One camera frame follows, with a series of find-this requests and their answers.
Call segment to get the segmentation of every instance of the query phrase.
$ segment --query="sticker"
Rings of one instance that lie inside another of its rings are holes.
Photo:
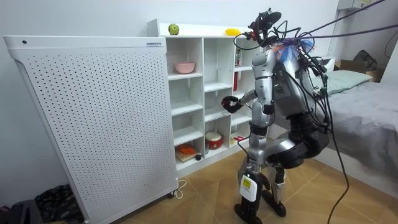
[[[246,178],[244,178],[244,179],[243,179],[243,185],[244,185],[245,187],[247,187],[248,189],[250,189],[250,185],[251,185],[250,180],[247,180]]]
[[[162,43],[147,43],[147,47],[161,47]]]

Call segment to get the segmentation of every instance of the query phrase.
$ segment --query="shelf compartment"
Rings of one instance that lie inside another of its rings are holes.
[[[234,68],[234,72],[251,71],[251,70],[252,70],[251,66],[240,66]]]
[[[169,81],[172,116],[203,109],[202,77]]]
[[[170,78],[182,78],[175,76],[176,71],[174,64],[177,62],[195,62],[194,73],[203,73],[203,39],[202,38],[183,38],[183,39],[166,39],[167,44],[167,73]]]
[[[172,116],[203,109],[202,106],[190,100],[181,103],[172,103],[171,107]]]
[[[174,146],[203,137],[203,134],[192,126],[174,131],[173,135]]]
[[[247,137],[247,136],[243,136],[242,134],[239,134],[239,133],[232,133],[232,134],[231,134],[231,138],[236,138],[236,137],[238,137],[238,136],[241,136],[241,137],[244,137],[244,138]],[[249,139],[247,138],[247,139],[245,139],[245,140],[240,141],[239,143],[240,143],[240,145],[242,146],[242,144],[244,144],[244,143],[246,143],[246,142],[248,142],[248,141],[249,141]],[[234,146],[237,146],[237,145],[238,145],[238,141],[236,141],[234,144],[231,144],[230,147],[234,147]]]
[[[246,138],[249,136],[249,134],[250,134],[249,122],[246,121],[241,124],[234,125],[234,126],[231,125],[231,134],[230,134],[231,138],[235,138],[238,136]],[[246,143],[248,141],[249,141],[249,139],[245,139],[245,140],[241,141],[240,143],[242,145],[243,143]],[[229,146],[233,147],[233,146],[236,146],[237,144],[238,144],[237,141],[235,141],[234,144],[230,144]]]
[[[213,121],[218,118],[229,116],[230,113],[224,109],[212,108],[205,110],[205,122]]]
[[[242,115],[242,114],[232,114],[231,126],[235,126],[235,125],[238,125],[238,124],[241,124],[241,123],[245,123],[245,122],[248,122],[248,121],[251,121],[251,117],[245,116],[245,115]]]
[[[222,145],[219,149],[210,149],[209,153],[206,155],[206,158],[217,155],[225,150],[228,150],[228,147],[226,147],[224,145]]]
[[[218,154],[222,151],[225,151],[229,148],[229,134],[230,134],[230,124],[231,119],[229,116],[225,116],[223,118],[219,118],[213,121],[209,121],[205,123],[205,132],[217,132],[223,138],[223,144],[219,149],[209,150],[209,153],[205,155],[205,158],[209,158]]]
[[[195,78],[195,77],[202,77],[201,73],[191,73],[191,74],[177,74],[177,73],[169,73],[169,81],[172,80],[179,80],[184,78]]]
[[[197,162],[200,162],[200,161],[197,161],[195,158],[190,159],[187,162],[181,162],[178,158],[175,158],[175,166],[177,168],[177,171],[182,170],[190,165],[194,165]]]
[[[203,137],[203,110],[172,117],[174,146]]]
[[[230,115],[221,105],[221,101],[224,97],[231,95],[231,90],[225,89],[205,93],[205,122]]]
[[[232,41],[204,38],[203,44],[205,92],[231,88],[235,57]]]
[[[237,89],[234,93],[245,93],[255,88],[253,71],[243,71],[238,75]]]
[[[243,48],[251,48],[258,46],[257,42],[247,41],[246,39],[237,39],[236,43]],[[260,47],[254,50],[243,50],[241,67],[250,67],[250,69],[248,70],[251,70],[252,60],[254,56],[256,56],[256,54],[258,54],[260,51],[261,51]]]
[[[195,140],[192,140],[190,142],[186,142],[186,143],[189,143],[190,145],[192,145],[196,152],[198,152],[202,156],[204,155],[205,140],[204,140],[203,137],[195,139]],[[200,162],[200,161],[197,161],[195,158],[191,158],[191,159],[189,159],[189,160],[187,160],[185,162],[182,162],[179,158],[177,158],[177,156],[175,157],[175,163],[176,163],[176,166],[177,166],[177,171],[179,171],[181,169],[184,169],[184,168],[186,168],[186,167],[188,167],[190,165],[193,165],[193,164],[195,164],[197,162]]]
[[[227,88],[232,88],[232,85],[221,83],[221,82],[205,83],[205,93],[207,93],[209,91],[224,90]]]

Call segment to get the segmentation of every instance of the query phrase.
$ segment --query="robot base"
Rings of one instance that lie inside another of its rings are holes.
[[[259,219],[259,217],[256,217],[255,220],[250,220],[250,218],[248,216],[246,216],[242,210],[241,210],[241,205],[240,204],[236,204],[234,206],[234,210],[235,213],[243,220],[245,221],[247,224],[262,224],[262,221]]]
[[[285,205],[282,204],[282,202],[279,202],[279,204],[276,204],[274,196],[269,191],[263,190],[262,197],[268,203],[268,205],[271,206],[272,209],[274,209],[274,211],[276,212],[276,214],[278,216],[280,216],[280,217],[286,216]]]

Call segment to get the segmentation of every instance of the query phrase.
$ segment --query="cardboard box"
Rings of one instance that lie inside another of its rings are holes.
[[[354,62],[351,60],[340,60],[336,62],[336,70],[347,70],[353,72],[359,72],[365,74],[365,63],[364,62]]]
[[[381,78],[383,77],[384,70],[378,68],[374,71],[366,72],[366,74],[373,77],[371,80],[369,80],[369,82],[380,82]]]
[[[335,63],[335,71],[337,70],[347,70],[353,72],[359,72],[363,74],[367,74],[372,76],[373,78],[369,80],[369,82],[380,82],[383,77],[384,70],[376,69],[370,72],[365,72],[365,63],[364,62],[354,62],[351,60],[340,60]]]

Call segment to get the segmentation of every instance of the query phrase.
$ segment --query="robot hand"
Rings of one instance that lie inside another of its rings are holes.
[[[243,105],[240,104],[239,99],[235,96],[226,96],[221,102],[224,109],[230,113],[235,113],[237,110],[241,109]]]

